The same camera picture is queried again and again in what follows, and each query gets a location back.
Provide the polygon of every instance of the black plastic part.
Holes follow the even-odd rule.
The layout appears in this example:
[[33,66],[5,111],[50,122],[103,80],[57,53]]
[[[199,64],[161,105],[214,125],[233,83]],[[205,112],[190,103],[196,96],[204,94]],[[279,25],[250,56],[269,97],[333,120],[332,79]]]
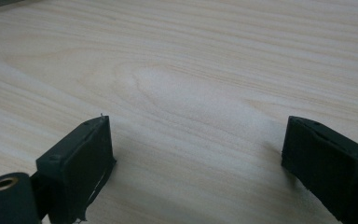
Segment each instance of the black plastic part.
[[31,176],[0,176],[0,223],[36,224],[85,220],[87,207],[112,173],[109,117],[88,120],[36,160]]
[[24,173],[0,176],[0,223],[39,222],[29,176]]
[[282,166],[345,224],[358,224],[358,144],[321,123],[289,117]]

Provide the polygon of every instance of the wooden table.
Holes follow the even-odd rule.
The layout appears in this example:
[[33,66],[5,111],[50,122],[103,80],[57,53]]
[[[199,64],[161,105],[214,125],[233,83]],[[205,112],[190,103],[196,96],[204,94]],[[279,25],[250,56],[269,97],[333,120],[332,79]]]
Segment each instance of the wooden table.
[[358,1],[0,7],[0,175],[101,113],[118,163],[88,223],[338,223],[281,150],[289,115],[358,142]]

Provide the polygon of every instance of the brass ring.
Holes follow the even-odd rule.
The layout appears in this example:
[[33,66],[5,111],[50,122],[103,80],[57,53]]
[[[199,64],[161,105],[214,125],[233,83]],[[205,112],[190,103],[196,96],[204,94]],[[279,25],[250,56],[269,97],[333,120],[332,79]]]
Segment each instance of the brass ring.
[[10,189],[13,187],[19,179],[16,176],[6,177],[3,179],[0,179],[0,191],[5,189]]

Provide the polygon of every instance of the wood grain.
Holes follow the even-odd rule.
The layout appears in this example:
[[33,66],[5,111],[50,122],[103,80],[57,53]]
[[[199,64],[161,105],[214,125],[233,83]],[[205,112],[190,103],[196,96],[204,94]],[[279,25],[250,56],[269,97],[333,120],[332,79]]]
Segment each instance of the wood grain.
[[0,175],[100,113],[118,163],[88,223],[338,223],[281,150],[289,115],[358,142],[358,1],[0,7]]

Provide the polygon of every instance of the wooden surface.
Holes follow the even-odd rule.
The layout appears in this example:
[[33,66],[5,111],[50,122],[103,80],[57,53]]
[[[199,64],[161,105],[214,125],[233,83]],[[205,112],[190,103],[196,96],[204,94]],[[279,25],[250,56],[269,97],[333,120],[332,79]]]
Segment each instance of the wooden surface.
[[88,223],[338,223],[281,150],[289,115],[358,142],[358,1],[0,7],[0,175],[101,113],[118,163]]

